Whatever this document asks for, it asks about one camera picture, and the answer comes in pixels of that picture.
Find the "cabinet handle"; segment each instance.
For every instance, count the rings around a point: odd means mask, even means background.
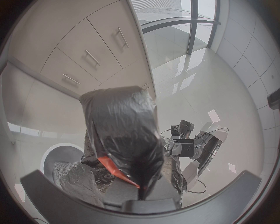
[[[126,39],[124,38],[124,35],[123,35],[122,31],[121,31],[121,28],[118,27],[118,30],[119,30],[119,32],[120,32],[120,34],[121,34],[121,36],[122,36],[122,38],[123,38],[123,40],[125,42],[125,45],[127,46],[127,48],[129,48],[128,43],[126,42]]]
[[[76,81],[76,80],[74,80],[74,79],[72,79],[72,78],[70,78],[67,74],[66,75],[64,75],[66,78],[68,78],[68,79],[71,79],[73,82],[75,82],[75,83],[77,83],[77,84],[79,84],[80,85],[80,83],[78,82],[78,81]]]
[[[92,54],[89,53],[88,50],[85,50],[85,52],[87,52],[87,53],[89,54],[89,56],[91,56],[91,58],[92,58],[93,60],[95,60],[95,62],[96,62],[97,64],[99,64],[99,66],[101,66],[101,64],[98,62],[98,60],[96,60],[96,59],[92,56]]]

